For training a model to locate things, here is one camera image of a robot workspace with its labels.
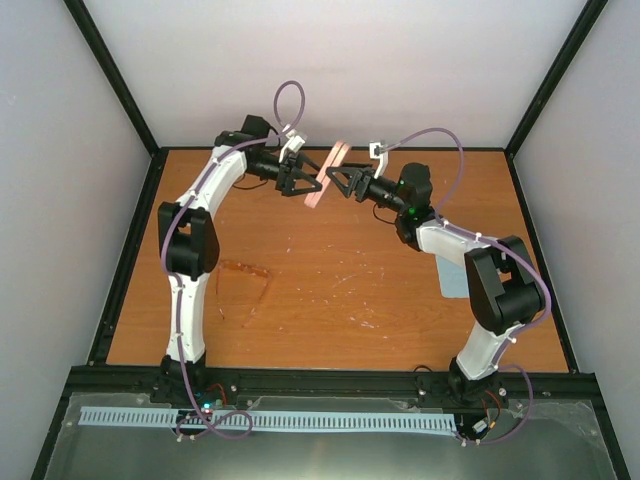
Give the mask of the pink glasses case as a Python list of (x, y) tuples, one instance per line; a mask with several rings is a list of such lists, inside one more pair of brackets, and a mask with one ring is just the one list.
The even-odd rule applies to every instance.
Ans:
[(316, 180), (321, 184), (321, 188), (317, 192), (309, 193), (306, 195), (304, 199), (304, 205), (306, 207), (315, 208), (319, 204), (329, 184), (331, 183), (328, 170), (331, 167), (341, 166), (350, 149), (351, 146), (345, 142), (336, 142), (334, 144), (324, 163), (322, 164), (318, 176), (316, 177)]

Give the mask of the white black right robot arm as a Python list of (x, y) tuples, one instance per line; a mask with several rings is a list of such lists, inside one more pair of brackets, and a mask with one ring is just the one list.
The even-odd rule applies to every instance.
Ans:
[(330, 167), (327, 175), (345, 197), (394, 211), (404, 244), (463, 269), (475, 323), (450, 363), (448, 389), (460, 405), (475, 401), (496, 376), (507, 346), (551, 312), (549, 288), (524, 242), (473, 233), (441, 217), (431, 205), (431, 175), (424, 164), (405, 165), (396, 181), (361, 164)]

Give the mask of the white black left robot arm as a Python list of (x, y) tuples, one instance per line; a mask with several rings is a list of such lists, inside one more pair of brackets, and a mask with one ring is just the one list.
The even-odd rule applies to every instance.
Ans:
[(201, 400), (208, 390), (204, 304), (207, 283), (220, 256), (214, 218), (234, 184), (245, 174), (276, 182), (284, 196), (316, 193), (321, 184), (301, 170), (298, 153), (306, 136), (294, 124), (276, 132), (280, 153), (267, 151), (273, 131), (262, 117), (249, 115), (239, 131), (224, 131), (191, 186), (158, 208), (161, 267), (171, 294), (171, 327), (162, 375), (186, 402)]

